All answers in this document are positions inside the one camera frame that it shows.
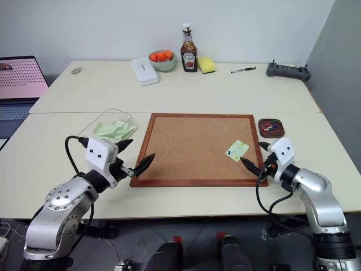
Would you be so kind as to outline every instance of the laptop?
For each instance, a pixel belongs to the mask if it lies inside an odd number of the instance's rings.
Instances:
[[[0,58],[0,138],[10,138],[48,89],[34,56]]]

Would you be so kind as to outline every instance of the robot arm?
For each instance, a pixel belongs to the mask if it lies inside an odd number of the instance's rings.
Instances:
[[[117,154],[132,141],[114,144],[89,139],[85,158],[90,172],[78,174],[47,194],[26,234],[22,270],[66,270],[72,265],[68,255],[76,243],[80,220],[99,194],[127,176],[140,175],[152,163],[155,154],[144,158],[135,169],[123,166]]]
[[[318,173],[299,169],[294,163],[294,151],[288,138],[272,144],[260,142],[270,154],[264,163],[265,171],[248,159],[245,166],[264,180],[270,176],[282,188],[294,191],[303,201],[306,216],[314,237],[320,270],[356,271],[361,263],[355,254],[344,212],[332,194],[331,182]]]

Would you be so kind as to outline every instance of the yellow sponge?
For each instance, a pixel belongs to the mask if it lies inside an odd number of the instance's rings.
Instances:
[[[198,67],[202,73],[215,72],[215,65],[210,58],[198,58]]]

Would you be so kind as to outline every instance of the ketchup bottle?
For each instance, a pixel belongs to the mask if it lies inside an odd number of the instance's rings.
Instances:
[[[180,48],[180,57],[185,72],[196,72],[198,69],[197,47],[192,40],[191,24],[183,24],[183,46]]]

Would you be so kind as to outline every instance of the laptop keyboard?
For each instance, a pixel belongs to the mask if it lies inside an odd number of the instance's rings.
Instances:
[[[24,120],[32,106],[1,106],[0,120]]]

